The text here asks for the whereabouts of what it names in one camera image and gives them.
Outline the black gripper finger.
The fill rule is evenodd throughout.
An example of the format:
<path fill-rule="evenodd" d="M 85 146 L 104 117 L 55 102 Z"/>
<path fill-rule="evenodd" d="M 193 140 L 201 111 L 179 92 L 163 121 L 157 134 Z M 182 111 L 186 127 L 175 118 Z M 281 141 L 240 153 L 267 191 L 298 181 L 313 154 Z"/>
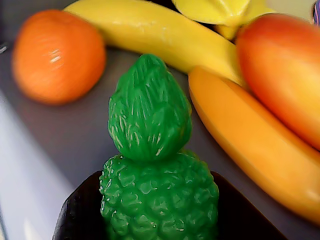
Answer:
<path fill-rule="evenodd" d="M 212 171 L 219 189 L 218 240 L 285 240 L 286 237 L 231 183 Z"/>
<path fill-rule="evenodd" d="M 52 238 L 54 240 L 105 240 L 105 223 L 100 212 L 101 171 L 90 175 L 65 200 Z"/>

